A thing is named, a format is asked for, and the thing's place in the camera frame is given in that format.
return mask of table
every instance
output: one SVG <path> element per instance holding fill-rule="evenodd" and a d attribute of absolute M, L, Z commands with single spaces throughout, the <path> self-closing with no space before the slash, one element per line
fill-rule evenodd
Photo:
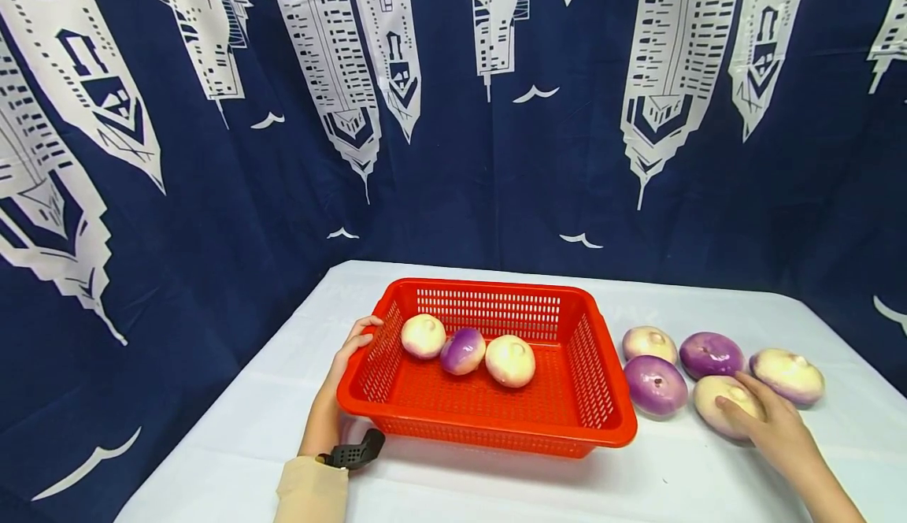
<path fill-rule="evenodd" d="M 402 277 L 562 284 L 589 291 L 615 344 L 656 325 L 679 344 L 722 332 L 752 354 L 782 346 L 823 370 L 827 396 L 804 411 L 867 521 L 903 521 L 907 400 L 804 304 L 763 292 L 348 261 L 334 267 L 126 504 L 116 523 L 270 523 L 283 463 L 354 319 Z M 368 422 L 356 420 L 353 438 Z M 691 406 L 639 416 L 633 444 L 583 461 L 389 437 L 354 475 L 349 523 L 798 523 L 809 517 L 751 446 L 705 426 Z"/>

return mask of finger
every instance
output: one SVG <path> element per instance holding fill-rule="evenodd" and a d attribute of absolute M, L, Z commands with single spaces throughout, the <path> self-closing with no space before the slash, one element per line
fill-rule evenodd
<path fill-rule="evenodd" d="M 756 417 L 750 416 L 748 412 L 741 409 L 740 405 L 732 402 L 731 399 L 718 396 L 715 398 L 715 405 L 721 410 L 734 429 L 739 430 L 748 437 L 752 437 L 759 429 L 761 421 Z"/>
<path fill-rule="evenodd" d="M 359 334 L 361 334 L 369 326 L 381 326 L 383 324 L 384 321 L 374 315 L 360 318 L 356 321 L 356 324 L 353 324 L 353 328 L 352 330 L 350 330 L 350 336 L 347 336 L 346 339 L 350 340 L 354 336 L 359 336 Z"/>
<path fill-rule="evenodd" d="M 760 400 L 760 402 L 762 402 L 762 405 L 765 408 L 765 412 L 768 412 L 768 414 L 771 414 L 772 411 L 784 409 L 784 405 L 782 403 L 783 399 L 777 393 L 775 393 L 775 391 L 772 390 L 771 387 L 763 384 L 762 381 L 759 381 L 752 375 L 747 375 L 743 372 L 736 373 L 736 375 L 734 375 L 734 378 L 740 381 L 741 384 L 746 385 L 746 389 L 753 392 L 753 395 L 755 395 Z"/>
<path fill-rule="evenodd" d="M 784 405 L 784 409 L 789 410 L 791 412 L 791 414 L 793 414 L 793 415 L 800 416 L 800 411 L 796 410 L 796 405 L 794 405 L 792 402 L 790 402 L 789 399 L 785 399 L 784 397 L 781 397 L 781 396 L 778 396 L 778 397 L 781 398 L 781 404 Z"/>
<path fill-rule="evenodd" d="M 356 354 L 356 350 L 364 346 L 368 346 L 372 342 L 372 334 L 365 334 L 365 336 L 353 336 L 348 339 L 340 351 L 338 351 L 339 358 L 350 358 L 353 354 Z"/>

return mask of hand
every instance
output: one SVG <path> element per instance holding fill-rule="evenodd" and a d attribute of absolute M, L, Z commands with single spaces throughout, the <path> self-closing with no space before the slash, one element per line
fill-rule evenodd
<path fill-rule="evenodd" d="M 360 318 L 353 325 L 350 335 L 340 350 L 336 352 L 328 377 L 324 379 L 321 389 L 315 396 L 309 420 L 305 423 L 302 443 L 299 445 L 299 456 L 316 457 L 328 454 L 340 444 L 340 405 L 338 404 L 338 386 L 346 372 L 346 364 L 356 350 L 372 342 L 371 334 L 363 333 L 369 326 L 381 326 L 384 322 L 377 316 Z"/>
<path fill-rule="evenodd" d="M 369 326 L 382 326 L 383 324 L 384 321 L 377 316 L 366 316 L 356 321 L 350 330 L 350 335 L 346 337 L 346 342 L 336 352 L 334 361 L 331 362 L 328 378 L 324 379 L 324 386 L 330 387 L 336 392 L 336 388 L 340 385 L 340 378 L 346 372 L 346 364 L 350 363 L 350 357 L 356 354 L 356 350 L 368 346 L 372 342 L 372 334 L 363 336 L 362 332 Z"/>
<path fill-rule="evenodd" d="M 734 428 L 753 441 L 766 461 L 788 480 L 807 477 L 811 469 L 824 467 L 819 447 L 794 405 L 750 375 L 738 373 L 735 378 L 762 402 L 765 421 L 750 416 L 730 399 L 717 397 L 715 404 Z"/>

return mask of basket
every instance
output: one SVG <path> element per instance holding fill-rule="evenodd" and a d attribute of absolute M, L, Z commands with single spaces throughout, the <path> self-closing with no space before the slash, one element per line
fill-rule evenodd
<path fill-rule="evenodd" d="M 400 342 L 411 316 L 436 316 L 448 334 L 466 326 L 486 340 L 514 334 L 535 352 L 535 378 L 517 390 L 480 365 L 461 377 L 437 360 L 414 358 Z M 602 315 L 572 287 L 400 279 L 375 307 L 384 325 L 340 381 L 348 414 L 387 434 L 583 458 L 595 447 L 627 446 L 637 420 Z"/>

